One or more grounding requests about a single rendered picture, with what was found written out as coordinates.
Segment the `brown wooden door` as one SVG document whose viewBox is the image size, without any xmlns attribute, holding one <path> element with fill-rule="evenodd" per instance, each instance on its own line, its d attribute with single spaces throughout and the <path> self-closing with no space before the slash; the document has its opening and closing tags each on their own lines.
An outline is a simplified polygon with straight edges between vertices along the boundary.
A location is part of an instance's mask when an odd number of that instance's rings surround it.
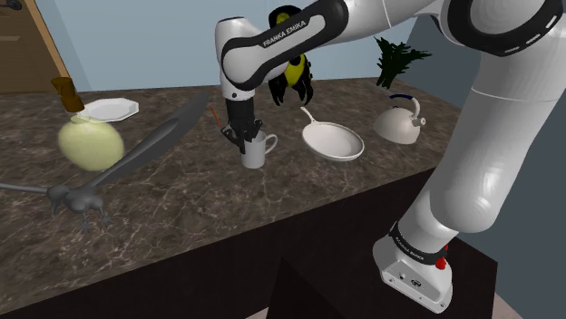
<svg viewBox="0 0 566 319">
<path fill-rule="evenodd" d="M 54 92 L 67 69 L 35 0 L 0 0 L 0 95 Z"/>
</svg>

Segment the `dark robot stand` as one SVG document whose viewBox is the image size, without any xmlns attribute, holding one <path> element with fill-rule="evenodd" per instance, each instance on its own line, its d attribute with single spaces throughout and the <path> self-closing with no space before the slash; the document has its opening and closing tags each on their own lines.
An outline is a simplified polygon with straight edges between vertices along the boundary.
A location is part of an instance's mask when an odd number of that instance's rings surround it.
<svg viewBox="0 0 566 319">
<path fill-rule="evenodd" d="M 454 294 L 435 314 L 383 283 L 371 246 L 299 243 L 281 260 L 267 319 L 492 319 L 498 263 L 456 239 Z"/>
</svg>

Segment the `yellow and black penguin figure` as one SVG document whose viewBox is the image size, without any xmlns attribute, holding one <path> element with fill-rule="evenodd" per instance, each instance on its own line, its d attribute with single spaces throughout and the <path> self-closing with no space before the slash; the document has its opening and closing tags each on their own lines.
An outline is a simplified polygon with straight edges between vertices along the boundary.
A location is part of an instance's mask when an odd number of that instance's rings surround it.
<svg viewBox="0 0 566 319">
<path fill-rule="evenodd" d="M 269 27 L 272 28 L 277 24 L 289 19 L 301 11 L 300 8 L 293 5 L 282 5 L 274 9 L 268 15 Z M 311 101 L 314 95 L 314 89 L 311 85 L 312 74 L 310 72 L 311 62 L 302 53 L 291 59 L 286 70 L 278 77 L 268 81 L 268 87 L 274 103 L 280 105 L 284 100 L 287 87 L 294 89 L 299 99 L 305 105 Z"/>
</svg>

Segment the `white frying pan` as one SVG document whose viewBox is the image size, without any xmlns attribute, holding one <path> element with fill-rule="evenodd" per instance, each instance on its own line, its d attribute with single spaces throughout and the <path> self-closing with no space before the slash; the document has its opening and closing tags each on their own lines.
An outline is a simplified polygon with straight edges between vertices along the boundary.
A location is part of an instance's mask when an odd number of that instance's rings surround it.
<svg viewBox="0 0 566 319">
<path fill-rule="evenodd" d="M 346 162 L 357 159 L 364 152 L 365 143 L 353 130 L 334 122 L 317 121 L 304 106 L 300 110 L 310 119 L 302 130 L 302 139 L 318 156 Z"/>
</svg>

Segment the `dark green plant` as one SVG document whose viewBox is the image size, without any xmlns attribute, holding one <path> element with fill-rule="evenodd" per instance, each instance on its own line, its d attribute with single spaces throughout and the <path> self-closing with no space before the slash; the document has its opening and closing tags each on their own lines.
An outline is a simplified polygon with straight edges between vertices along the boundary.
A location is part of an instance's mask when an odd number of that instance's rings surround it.
<svg viewBox="0 0 566 319">
<path fill-rule="evenodd" d="M 390 43 L 383 37 L 379 39 L 375 37 L 375 40 L 381 50 L 381 57 L 377 63 L 381 73 L 376 85 L 386 89 L 391 87 L 398 74 L 405 73 L 411 62 L 432 56 L 427 51 L 416 50 L 403 42 L 399 44 Z"/>
</svg>

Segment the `white mug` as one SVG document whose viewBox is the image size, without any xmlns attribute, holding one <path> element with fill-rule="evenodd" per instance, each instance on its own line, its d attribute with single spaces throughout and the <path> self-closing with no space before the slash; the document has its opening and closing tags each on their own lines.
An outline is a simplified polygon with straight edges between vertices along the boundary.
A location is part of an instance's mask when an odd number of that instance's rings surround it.
<svg viewBox="0 0 566 319">
<path fill-rule="evenodd" d="M 259 169 L 265 164 L 265 157 L 278 144 L 276 134 L 259 131 L 251 141 L 244 141 L 245 153 L 241 154 L 241 163 L 248 169 Z"/>
</svg>

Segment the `grey bird figure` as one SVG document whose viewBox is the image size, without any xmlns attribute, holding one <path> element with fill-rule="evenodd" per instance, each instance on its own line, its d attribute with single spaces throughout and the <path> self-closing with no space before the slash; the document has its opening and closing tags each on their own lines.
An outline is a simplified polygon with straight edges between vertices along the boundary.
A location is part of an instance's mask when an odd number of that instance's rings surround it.
<svg viewBox="0 0 566 319">
<path fill-rule="evenodd" d="M 71 212 L 83 217 L 79 226 L 81 232 L 90 230 L 87 212 L 91 209 L 97 210 L 101 214 L 101 225 L 104 227 L 110 223 L 110 219 L 104 213 L 102 198 L 94 194 L 95 188 L 115 181 L 167 152 L 197 124 L 207 107 L 209 97 L 208 90 L 196 94 L 120 160 L 80 187 L 68 188 L 59 184 L 45 188 L 0 183 L 0 189 L 44 194 L 50 200 L 52 214 L 60 204 L 64 204 Z"/>
</svg>

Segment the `white octagonal plate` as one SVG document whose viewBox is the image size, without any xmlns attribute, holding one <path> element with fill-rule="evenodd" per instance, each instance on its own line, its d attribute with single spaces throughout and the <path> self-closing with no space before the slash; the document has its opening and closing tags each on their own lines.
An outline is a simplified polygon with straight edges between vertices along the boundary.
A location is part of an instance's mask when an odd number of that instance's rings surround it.
<svg viewBox="0 0 566 319">
<path fill-rule="evenodd" d="M 139 111 L 139 103 L 125 98 L 99 99 L 84 105 L 80 111 L 95 121 L 116 122 L 123 121 Z"/>
</svg>

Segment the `pale yellow round vase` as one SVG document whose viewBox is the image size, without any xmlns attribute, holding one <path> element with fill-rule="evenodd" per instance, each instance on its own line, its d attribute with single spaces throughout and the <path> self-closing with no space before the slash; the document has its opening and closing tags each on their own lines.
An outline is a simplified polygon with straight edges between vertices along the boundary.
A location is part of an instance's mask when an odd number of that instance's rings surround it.
<svg viewBox="0 0 566 319">
<path fill-rule="evenodd" d="M 68 160 L 87 171 L 106 170 L 124 153 L 123 139 L 111 124 L 84 116 L 73 116 L 64 124 L 58 145 Z"/>
</svg>

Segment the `brown wooden pepper mill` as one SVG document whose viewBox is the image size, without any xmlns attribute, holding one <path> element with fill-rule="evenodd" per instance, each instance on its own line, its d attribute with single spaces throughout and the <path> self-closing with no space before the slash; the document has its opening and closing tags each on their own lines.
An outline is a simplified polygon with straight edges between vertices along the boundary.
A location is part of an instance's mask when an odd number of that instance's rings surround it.
<svg viewBox="0 0 566 319">
<path fill-rule="evenodd" d="M 51 84 L 61 97 L 61 102 L 67 112 L 77 113 L 84 110 L 84 104 L 70 77 L 57 77 L 51 80 Z"/>
</svg>

